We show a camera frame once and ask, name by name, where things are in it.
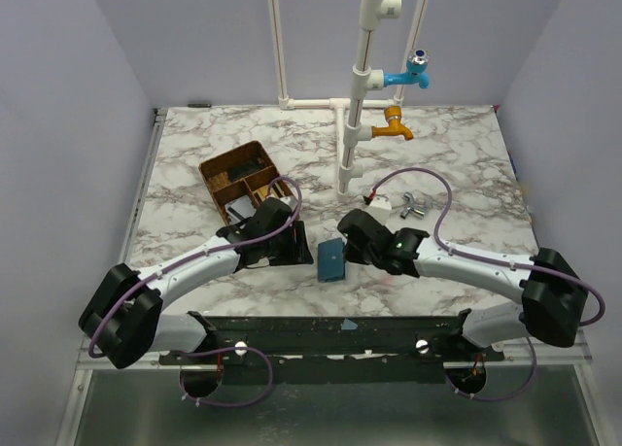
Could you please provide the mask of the gold card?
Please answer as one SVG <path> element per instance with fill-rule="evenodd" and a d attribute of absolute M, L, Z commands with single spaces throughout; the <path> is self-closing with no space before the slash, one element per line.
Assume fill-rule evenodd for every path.
<path fill-rule="evenodd" d="M 285 196 L 286 194 L 278 184 L 274 184 L 272 187 L 269 185 L 262 186 L 254 191 L 254 197 L 258 201 L 264 201 L 268 197 L 283 198 Z"/>

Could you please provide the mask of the silver white card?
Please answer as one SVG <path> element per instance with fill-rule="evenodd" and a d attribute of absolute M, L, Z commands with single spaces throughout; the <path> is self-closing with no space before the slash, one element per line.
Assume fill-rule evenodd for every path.
<path fill-rule="evenodd" d="M 226 203 L 225 212 L 230 223 L 240 223 L 252 217 L 256 208 L 250 197 L 242 196 Z"/>

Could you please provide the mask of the blue leather card holder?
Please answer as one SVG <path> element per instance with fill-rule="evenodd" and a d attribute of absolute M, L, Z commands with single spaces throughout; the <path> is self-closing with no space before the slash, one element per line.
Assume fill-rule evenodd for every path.
<path fill-rule="evenodd" d="M 334 238 L 318 245 L 318 281 L 330 283 L 345 279 L 344 242 Z"/>

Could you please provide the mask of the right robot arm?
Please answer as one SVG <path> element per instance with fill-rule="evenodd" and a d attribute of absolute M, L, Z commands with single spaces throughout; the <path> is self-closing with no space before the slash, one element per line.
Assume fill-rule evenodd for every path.
<path fill-rule="evenodd" d="M 554 250 L 542 249 L 534 257 L 459 251 L 423 230 L 391 232 L 361 209 L 349 212 L 337 229 L 351 263 L 396 276 L 445 279 L 504 297 L 502 304 L 460 312 L 446 338 L 450 348 L 474 353 L 529 336 L 558 348 L 575 342 L 588 292 Z"/>

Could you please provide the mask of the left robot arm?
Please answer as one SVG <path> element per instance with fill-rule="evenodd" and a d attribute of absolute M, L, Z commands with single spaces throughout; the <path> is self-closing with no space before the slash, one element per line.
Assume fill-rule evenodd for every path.
<path fill-rule="evenodd" d="M 165 263 L 134 270 L 113 266 L 79 318 L 90 339 L 90 357 L 118 369 L 147 353 L 193 353 L 208 346 L 215 330 L 196 312 L 163 311 L 189 292 L 272 257 L 278 240 L 292 230 L 301 203 L 292 208 L 270 197 L 241 225 L 226 226 L 193 250 Z"/>

